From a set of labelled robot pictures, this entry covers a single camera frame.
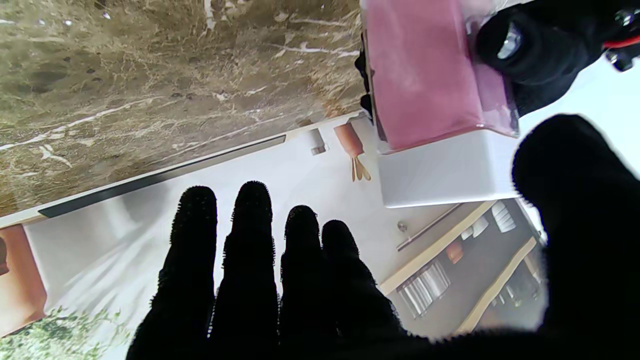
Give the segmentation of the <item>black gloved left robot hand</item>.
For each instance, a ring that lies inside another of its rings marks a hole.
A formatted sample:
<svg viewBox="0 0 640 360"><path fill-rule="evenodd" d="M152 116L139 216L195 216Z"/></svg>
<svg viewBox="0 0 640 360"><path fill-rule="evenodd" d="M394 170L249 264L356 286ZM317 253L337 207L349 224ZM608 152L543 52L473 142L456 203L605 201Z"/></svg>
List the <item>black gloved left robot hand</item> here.
<svg viewBox="0 0 640 360"><path fill-rule="evenodd" d="M460 126L482 119L477 81L469 59L467 35L456 0L384 0L407 10L400 25L417 23L411 35L419 54L397 66L416 93L410 104L435 122ZM478 32L480 61L512 86L519 114L559 100L578 74L606 50L639 36L637 0L533 0L500 10Z"/></svg>

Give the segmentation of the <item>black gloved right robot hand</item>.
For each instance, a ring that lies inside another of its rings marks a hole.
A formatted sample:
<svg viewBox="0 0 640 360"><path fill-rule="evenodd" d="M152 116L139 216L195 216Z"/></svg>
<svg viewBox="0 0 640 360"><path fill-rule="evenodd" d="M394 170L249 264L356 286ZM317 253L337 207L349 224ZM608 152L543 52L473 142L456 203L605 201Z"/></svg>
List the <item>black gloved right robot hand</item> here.
<svg viewBox="0 0 640 360"><path fill-rule="evenodd" d="M516 191L536 207L547 308L535 330L430 340L405 330L348 226L290 210L275 284L272 203L242 185L214 287L217 199L183 192L158 289L128 360L580 360L639 358L639 180L582 116L542 121L519 144Z"/></svg>

